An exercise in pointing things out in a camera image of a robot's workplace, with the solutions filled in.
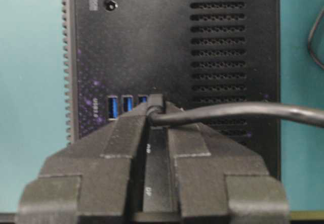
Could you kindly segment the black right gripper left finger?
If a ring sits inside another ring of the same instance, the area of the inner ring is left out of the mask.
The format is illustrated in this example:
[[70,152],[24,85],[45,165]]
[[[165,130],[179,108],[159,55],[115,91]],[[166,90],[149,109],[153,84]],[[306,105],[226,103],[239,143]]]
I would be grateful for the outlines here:
[[129,223],[141,208],[147,105],[49,156],[21,196],[16,223]]

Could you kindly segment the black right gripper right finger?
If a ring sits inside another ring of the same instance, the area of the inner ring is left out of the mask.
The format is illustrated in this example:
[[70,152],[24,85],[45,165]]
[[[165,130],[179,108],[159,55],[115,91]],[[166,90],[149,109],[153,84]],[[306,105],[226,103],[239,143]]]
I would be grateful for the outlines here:
[[168,128],[167,142],[182,223],[289,223],[259,154],[202,123]]

